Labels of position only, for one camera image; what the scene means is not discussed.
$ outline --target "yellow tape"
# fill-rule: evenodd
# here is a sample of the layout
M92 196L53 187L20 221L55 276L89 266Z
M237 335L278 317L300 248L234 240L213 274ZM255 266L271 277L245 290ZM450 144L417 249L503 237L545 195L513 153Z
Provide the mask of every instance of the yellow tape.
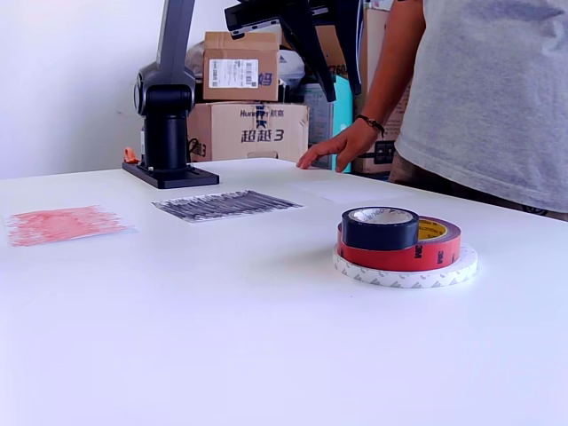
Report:
M418 240L431 240L443 237L447 234L447 228L438 222L420 219L418 224Z

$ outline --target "white table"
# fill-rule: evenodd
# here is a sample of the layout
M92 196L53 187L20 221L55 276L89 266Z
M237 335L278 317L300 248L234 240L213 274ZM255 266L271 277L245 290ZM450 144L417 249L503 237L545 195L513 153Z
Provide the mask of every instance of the white table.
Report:
M222 185L0 182L4 215L100 204L138 230L16 249L2 230L2 426L568 424L568 224L275 160L203 168ZM307 191L322 180L336 202ZM151 204L241 189L306 208L192 225ZM339 274L341 213L369 205L456 223L479 275Z

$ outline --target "tape roll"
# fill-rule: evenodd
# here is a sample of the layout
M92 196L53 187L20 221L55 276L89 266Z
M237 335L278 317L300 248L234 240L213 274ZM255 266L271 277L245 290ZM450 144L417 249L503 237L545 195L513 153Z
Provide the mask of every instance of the tape roll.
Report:
M416 213L391 207L366 207L343 213L343 242L356 249L403 250L418 242Z
M418 243L403 250L379 251L349 247L343 242L342 226L338 227L339 256L365 268L385 271L420 272L445 268L460 256L462 230L445 220L421 217Z
M477 253L473 248L462 246L458 261L446 268L428 272L390 272L352 264L339 256L335 247L334 264L336 270L346 277L377 286L437 288L454 286L473 278L477 273Z

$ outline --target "black tape roll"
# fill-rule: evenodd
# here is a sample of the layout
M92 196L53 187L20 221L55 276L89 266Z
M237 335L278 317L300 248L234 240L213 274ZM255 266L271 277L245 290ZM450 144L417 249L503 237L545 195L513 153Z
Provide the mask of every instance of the black tape roll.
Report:
M343 213L343 243L364 250L403 250L418 243L420 218L412 211L365 207Z

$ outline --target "hand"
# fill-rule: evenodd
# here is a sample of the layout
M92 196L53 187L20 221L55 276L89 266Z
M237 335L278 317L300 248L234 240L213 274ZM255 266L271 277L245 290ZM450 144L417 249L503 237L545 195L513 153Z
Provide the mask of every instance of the hand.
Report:
M350 162L369 150L378 135L379 130L358 119L334 138L312 146L300 158L296 166L300 169L307 169L320 157L337 154L335 171L341 173Z

